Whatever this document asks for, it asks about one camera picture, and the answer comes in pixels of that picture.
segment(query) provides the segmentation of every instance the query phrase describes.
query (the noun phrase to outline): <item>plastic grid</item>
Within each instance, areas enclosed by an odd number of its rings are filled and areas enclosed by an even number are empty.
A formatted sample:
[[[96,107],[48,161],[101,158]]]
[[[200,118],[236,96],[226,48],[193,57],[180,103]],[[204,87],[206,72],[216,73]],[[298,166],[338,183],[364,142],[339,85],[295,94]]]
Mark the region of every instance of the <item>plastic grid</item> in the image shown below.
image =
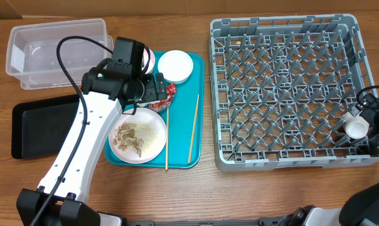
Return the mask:
[[[365,154],[367,139],[341,132],[341,116],[355,105],[362,78],[373,80],[358,25],[344,26],[341,17],[211,23],[215,132],[225,161]]]

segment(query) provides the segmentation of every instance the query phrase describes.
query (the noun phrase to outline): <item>plastic storage bin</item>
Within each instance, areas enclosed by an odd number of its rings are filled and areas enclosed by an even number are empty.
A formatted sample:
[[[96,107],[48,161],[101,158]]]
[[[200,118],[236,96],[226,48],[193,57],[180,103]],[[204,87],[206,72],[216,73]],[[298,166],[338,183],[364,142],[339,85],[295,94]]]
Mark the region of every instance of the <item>plastic storage bin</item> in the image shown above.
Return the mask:
[[[373,85],[354,16],[216,19],[210,31],[219,170],[379,161],[379,154],[369,154],[367,137],[341,131],[356,93]]]
[[[56,57],[58,42],[72,35],[91,38],[113,49],[103,19],[83,19],[55,23],[17,26],[8,41],[6,72],[21,81],[23,89],[63,87],[70,82],[62,72]],[[74,81],[110,53],[85,40],[68,40],[61,46],[61,59]]]

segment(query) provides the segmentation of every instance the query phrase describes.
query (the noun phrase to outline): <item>wooden table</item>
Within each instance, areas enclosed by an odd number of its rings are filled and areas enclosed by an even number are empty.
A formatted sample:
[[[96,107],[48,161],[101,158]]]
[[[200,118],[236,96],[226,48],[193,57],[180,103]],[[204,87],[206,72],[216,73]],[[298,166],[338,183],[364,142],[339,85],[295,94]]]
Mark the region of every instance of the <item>wooden table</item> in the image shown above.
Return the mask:
[[[360,24],[375,83],[379,84],[379,11],[349,12]],[[110,35],[139,40],[152,50],[183,50],[208,64],[210,21],[254,15],[130,16],[104,18]],[[5,73],[9,33],[22,24],[62,19],[0,21],[0,225],[21,225],[15,207],[22,188],[34,190],[55,156],[16,160],[11,157],[11,113],[21,102],[73,94],[73,89],[23,90]],[[88,204],[130,220],[228,220],[282,216],[314,204],[339,208],[354,193],[379,182],[379,163],[363,168],[285,169],[223,173],[213,154],[211,88],[205,71],[203,140],[200,162],[192,169],[121,167],[104,154],[96,167]]]

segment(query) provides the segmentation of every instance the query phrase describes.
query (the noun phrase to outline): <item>wooden chopstick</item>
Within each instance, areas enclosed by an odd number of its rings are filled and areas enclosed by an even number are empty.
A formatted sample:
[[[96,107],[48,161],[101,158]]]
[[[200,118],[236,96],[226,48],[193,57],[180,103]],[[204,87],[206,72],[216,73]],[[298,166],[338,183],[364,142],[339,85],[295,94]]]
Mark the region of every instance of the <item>wooden chopstick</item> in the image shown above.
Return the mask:
[[[169,169],[169,108],[167,108],[166,170]]]
[[[192,145],[194,142],[194,133],[195,133],[195,125],[196,125],[196,115],[198,114],[198,103],[200,101],[200,95],[198,94],[198,98],[196,100],[196,107],[195,107],[195,116],[194,116],[194,124],[192,126],[192,135],[191,135],[191,146],[189,147],[189,155],[188,155],[188,164],[191,163],[191,155],[192,155]]]

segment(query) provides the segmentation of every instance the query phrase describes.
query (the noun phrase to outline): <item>red packaging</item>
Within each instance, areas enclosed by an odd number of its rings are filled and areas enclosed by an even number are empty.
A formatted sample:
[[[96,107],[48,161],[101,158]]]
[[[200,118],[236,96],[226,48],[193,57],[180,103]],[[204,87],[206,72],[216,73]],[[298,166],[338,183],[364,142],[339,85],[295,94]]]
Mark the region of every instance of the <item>red packaging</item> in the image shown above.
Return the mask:
[[[150,104],[149,108],[156,111],[156,112],[159,112],[159,111],[162,111],[162,110],[170,107],[170,104],[173,101],[173,97],[177,93],[176,84],[172,83],[172,84],[168,85],[166,87],[166,93],[167,93],[167,99],[166,100],[161,100],[158,103]]]

